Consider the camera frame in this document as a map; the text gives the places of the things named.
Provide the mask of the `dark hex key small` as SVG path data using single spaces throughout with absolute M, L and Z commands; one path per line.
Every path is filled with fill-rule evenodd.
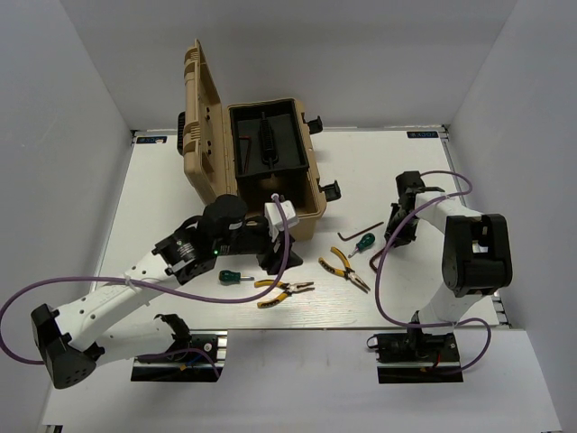
M 363 228 L 362 230 L 360 230 L 356 233 L 350 234 L 350 235 L 343 235 L 341 232 L 337 232 L 336 234 L 340 240 L 342 240 L 343 242 L 348 242 L 348 241 L 353 240 L 354 238 L 357 238 L 361 235 L 364 235 L 364 234 L 370 232 L 371 230 L 373 230 L 377 227 L 383 226 L 383 225 L 384 225 L 384 221 L 380 221 L 378 223 L 375 223 L 371 226 L 367 226 L 367 227 Z

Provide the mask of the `green stubby screwdriver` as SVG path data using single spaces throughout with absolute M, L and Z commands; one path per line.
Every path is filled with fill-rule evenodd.
M 230 270 L 221 270 L 218 274 L 218 280 L 222 284 L 238 284 L 243 281 L 253 281 L 252 276 L 242 275 L 240 272 Z
M 373 233 L 364 234 L 361 239 L 355 244 L 354 249 L 348 254 L 349 258 L 354 257 L 357 253 L 362 253 L 372 247 L 375 243 L 375 235 Z

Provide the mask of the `dark hex key large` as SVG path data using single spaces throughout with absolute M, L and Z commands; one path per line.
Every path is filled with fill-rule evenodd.
M 380 266 L 380 260 L 382 257 L 386 257 L 387 254 L 389 252 L 389 245 L 385 244 L 381 249 L 379 249 L 378 252 L 376 252 L 369 260 L 369 265 L 370 268 L 377 273 L 379 266 Z

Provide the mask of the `tan plastic toolbox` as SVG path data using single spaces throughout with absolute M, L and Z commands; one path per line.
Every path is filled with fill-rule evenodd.
M 237 180 L 229 108 L 281 99 L 224 105 L 199 41 L 194 42 L 184 56 L 184 86 L 186 107 L 179 115 L 177 149 L 183 158 L 185 176 L 203 203 L 208 205 L 223 194 L 235 195 L 247 204 L 248 216 L 254 217 L 262 214 L 265 203 L 277 193 L 291 201 L 296 209 L 299 222 L 291 228 L 292 236 L 298 241 L 311 239 L 328 203 L 342 196 L 337 182 L 326 185 L 321 182 L 311 137 L 322 132 L 322 120 L 307 120 L 300 100 L 281 98 L 296 102 L 308 170 L 263 180 Z

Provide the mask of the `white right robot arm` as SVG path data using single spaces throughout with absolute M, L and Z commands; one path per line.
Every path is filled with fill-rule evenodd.
M 480 318 L 463 316 L 480 300 L 507 287 L 513 277 L 506 218 L 501 214 L 482 214 L 463 205 L 460 198 L 472 192 L 471 182 L 463 175 L 445 172 L 467 185 L 464 191 L 448 193 L 438 187 L 428 187 L 424 182 L 428 174 L 413 170 L 396 177 L 398 201 L 391 205 L 386 243 L 375 271 L 374 285 L 380 315 L 393 325 L 417 329 L 408 335 L 407 347 L 420 360 L 438 351 L 438 335 L 449 334 L 455 327 L 474 321 L 483 323 Z M 417 225 L 421 221 L 444 236 L 443 282 L 411 321 L 402 322 L 391 317 L 380 303 L 381 273 L 392 249 L 416 240 Z

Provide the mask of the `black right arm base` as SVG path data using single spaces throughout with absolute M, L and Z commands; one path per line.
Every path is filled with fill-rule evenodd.
M 367 348 L 376 354 L 379 384 L 463 382 L 461 357 L 453 333 L 424 334 L 420 329 L 375 334 Z

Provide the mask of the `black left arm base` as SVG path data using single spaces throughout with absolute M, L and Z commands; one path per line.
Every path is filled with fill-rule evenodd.
M 224 370 L 226 331 L 192 331 L 182 347 L 175 345 L 169 354 L 144 360 L 135 358 L 132 382 L 214 383 Z

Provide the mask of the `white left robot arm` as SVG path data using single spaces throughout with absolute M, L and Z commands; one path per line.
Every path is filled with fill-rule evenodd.
M 145 363 L 215 365 L 214 345 L 191 335 L 176 314 L 157 313 L 142 325 L 122 325 L 135 310 L 214 269 L 221 255 L 255 254 L 266 272 L 280 277 L 290 256 L 289 226 L 297 221 L 288 200 L 273 194 L 263 216 L 249 218 L 246 203 L 222 195 L 202 215 L 185 220 L 121 277 L 102 278 L 102 287 L 57 308 L 40 305 L 32 331 L 53 386 L 67 389 L 101 365 L 136 358 Z

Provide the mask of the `yellow pliers centre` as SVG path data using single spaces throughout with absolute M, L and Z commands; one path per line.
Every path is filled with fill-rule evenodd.
M 303 293 L 306 291 L 314 290 L 314 283 L 309 282 L 297 282 L 297 283 L 286 283 L 279 281 L 276 284 L 276 288 L 281 290 L 281 293 L 273 299 L 267 299 L 264 301 L 259 301 L 257 303 L 258 309 L 270 309 L 278 306 L 285 299 L 293 296 L 294 294 Z

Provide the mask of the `yellow pliers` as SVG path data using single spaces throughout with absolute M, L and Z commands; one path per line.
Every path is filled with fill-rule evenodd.
M 297 283 L 286 283 L 279 281 L 276 284 L 276 288 L 281 290 L 281 293 L 273 299 L 267 299 L 264 301 L 259 301 L 257 303 L 258 309 L 270 309 L 278 306 L 285 299 L 293 296 L 294 294 L 303 293 L 306 291 L 314 290 L 314 283 L 309 282 L 297 282 Z
M 362 290 L 364 293 L 369 293 L 371 291 L 371 288 L 351 267 L 349 260 L 343 254 L 343 252 L 334 246 L 330 249 L 330 252 L 339 258 L 343 267 L 342 268 L 334 267 L 330 265 L 323 257 L 319 257 L 318 263 L 321 265 L 321 267 L 335 276 L 350 281 L 353 285 Z

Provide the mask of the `yellow pliers right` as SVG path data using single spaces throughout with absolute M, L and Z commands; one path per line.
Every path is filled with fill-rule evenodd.
M 362 290 L 364 293 L 369 293 L 371 291 L 371 288 L 351 267 L 349 260 L 343 254 L 343 252 L 334 246 L 330 249 L 330 252 L 339 258 L 343 267 L 342 268 L 334 267 L 330 265 L 323 257 L 319 257 L 318 263 L 321 265 L 321 267 L 335 276 L 350 281 L 353 285 Z

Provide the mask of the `black toolbox inner tray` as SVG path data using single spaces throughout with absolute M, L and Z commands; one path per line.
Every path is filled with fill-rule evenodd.
M 293 99 L 229 108 L 237 180 L 263 180 L 273 175 L 305 172 L 309 168 L 304 139 Z M 250 135 L 252 151 L 249 169 L 243 174 L 246 142 Z

